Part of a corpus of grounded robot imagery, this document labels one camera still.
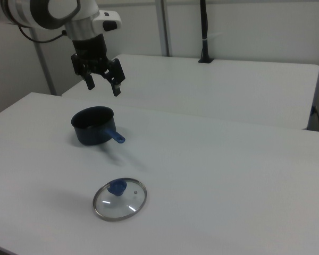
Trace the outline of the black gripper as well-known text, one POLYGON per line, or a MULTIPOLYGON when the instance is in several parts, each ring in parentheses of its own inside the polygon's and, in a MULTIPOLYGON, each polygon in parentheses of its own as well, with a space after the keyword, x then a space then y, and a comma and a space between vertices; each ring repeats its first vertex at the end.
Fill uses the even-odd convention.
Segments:
POLYGON ((82 77, 89 90, 95 87, 91 73, 101 74, 111 84, 113 95, 117 97, 125 75, 119 59, 108 60, 104 36, 100 34, 87 40, 73 40, 72 43, 75 54, 71 61, 75 74, 82 77))

